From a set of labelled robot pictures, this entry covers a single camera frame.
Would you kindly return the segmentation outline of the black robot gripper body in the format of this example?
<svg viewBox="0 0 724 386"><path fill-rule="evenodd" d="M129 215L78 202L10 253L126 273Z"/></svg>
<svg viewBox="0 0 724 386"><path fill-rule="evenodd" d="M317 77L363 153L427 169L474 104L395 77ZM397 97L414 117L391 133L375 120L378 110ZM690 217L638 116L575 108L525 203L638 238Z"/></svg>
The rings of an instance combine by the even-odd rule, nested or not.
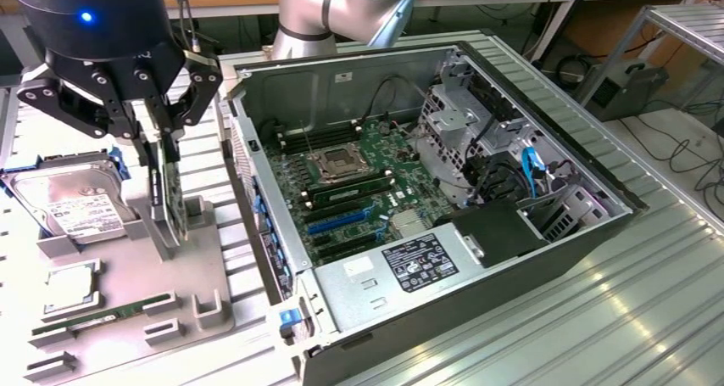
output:
<svg viewBox="0 0 724 386"><path fill-rule="evenodd" d="M110 64L122 99L141 99L135 69L167 92L185 65L165 0L19 0L43 45L59 58Z"/></svg>

